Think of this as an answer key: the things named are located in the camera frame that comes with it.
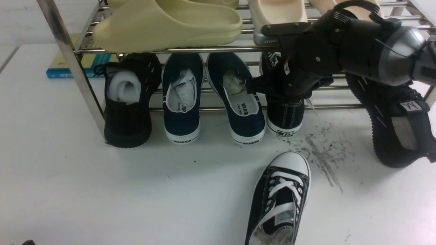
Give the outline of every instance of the black canvas sneaker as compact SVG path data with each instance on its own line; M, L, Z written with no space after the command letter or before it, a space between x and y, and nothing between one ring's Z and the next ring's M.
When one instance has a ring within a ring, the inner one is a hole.
M409 85L392 87L360 76L346 74L347 83L371 118L372 142L379 160L388 167L403 168L418 158L436 161L424 98Z
M263 52L260 57L260 75L271 73L279 63L280 52ZM333 78L321 79L312 90L333 83ZM266 96L266 124L269 130L280 137L289 137L300 130L303 124L304 100L312 96L309 92L297 99L280 100L272 96Z
M104 75L105 138L108 144L131 148L144 144L151 134L149 101L161 82L162 67L155 54L130 54L120 63L94 68Z
M310 168L285 152L265 169L254 191L245 245L294 245L310 190Z

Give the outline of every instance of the shoe toe cap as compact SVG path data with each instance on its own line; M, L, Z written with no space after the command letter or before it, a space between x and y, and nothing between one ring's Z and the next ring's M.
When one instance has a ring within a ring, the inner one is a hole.
M280 154L271 162L270 166L290 169L309 176L309 165L306 159L297 152L289 151Z

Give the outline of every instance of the chrome pole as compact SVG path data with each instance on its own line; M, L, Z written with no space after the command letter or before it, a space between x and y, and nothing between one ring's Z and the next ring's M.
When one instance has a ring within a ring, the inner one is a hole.
M86 105L94 118L100 133L104 138L105 120L103 117L103 111L95 96L91 84L85 75L85 71L78 58L75 55L74 44L71 41L70 35L67 32L67 28L61 18L59 10L54 0L37 0L48 26L59 45L65 60L70 66L71 73L76 80L76 84L85 99Z

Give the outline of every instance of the navy canvas shoe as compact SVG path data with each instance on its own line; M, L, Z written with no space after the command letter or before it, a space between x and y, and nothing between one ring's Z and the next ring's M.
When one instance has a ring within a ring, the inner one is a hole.
M265 134L259 98L247 94L245 81L252 79L247 65L234 53L210 54L206 75L227 111L230 135L239 144L258 143Z
M200 92L205 78L199 54L172 54L162 72L163 120L168 139L189 144L200 135Z

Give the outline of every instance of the book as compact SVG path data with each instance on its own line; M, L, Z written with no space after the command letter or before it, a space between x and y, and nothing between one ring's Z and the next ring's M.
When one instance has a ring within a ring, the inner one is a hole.
M79 34L72 34L71 35L71 41L76 44L79 39ZM91 38L89 45L86 46L87 48L97 48L94 40ZM94 67L96 65L102 65L106 64L108 62L118 62L118 59L115 54L84 54L82 58L82 66L85 70L86 76L89 78L92 77L103 77L101 76L94 76ZM59 51L55 58L53 59L51 65L48 67L46 71L48 78L72 78L73 75L71 74L69 65L65 61L64 56L62 55L62 52Z

